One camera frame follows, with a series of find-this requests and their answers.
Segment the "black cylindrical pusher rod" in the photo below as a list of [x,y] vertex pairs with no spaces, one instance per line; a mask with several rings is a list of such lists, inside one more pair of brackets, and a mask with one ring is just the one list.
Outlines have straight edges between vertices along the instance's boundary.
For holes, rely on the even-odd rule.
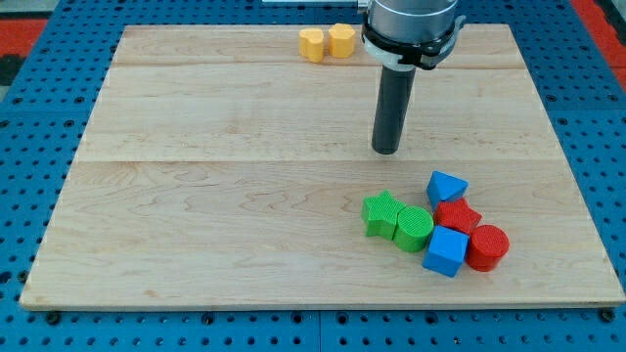
[[397,71],[384,66],[372,135],[378,154],[394,154],[399,147],[416,70]]

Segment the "black white tool mount ring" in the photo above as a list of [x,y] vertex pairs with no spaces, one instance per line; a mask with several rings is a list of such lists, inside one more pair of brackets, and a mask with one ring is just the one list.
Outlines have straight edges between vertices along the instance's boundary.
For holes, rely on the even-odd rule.
[[365,51],[389,69],[409,71],[417,67],[432,70],[452,53],[466,19],[466,16],[458,16],[442,36],[413,44],[394,41],[377,33],[366,15],[361,39]]

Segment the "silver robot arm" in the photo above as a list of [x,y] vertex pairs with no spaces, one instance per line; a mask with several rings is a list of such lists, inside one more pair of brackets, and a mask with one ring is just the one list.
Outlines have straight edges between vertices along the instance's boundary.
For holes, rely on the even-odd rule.
[[372,148],[394,154],[399,147],[416,71],[432,70],[453,51],[466,18],[457,0],[367,0],[361,40],[382,64]]

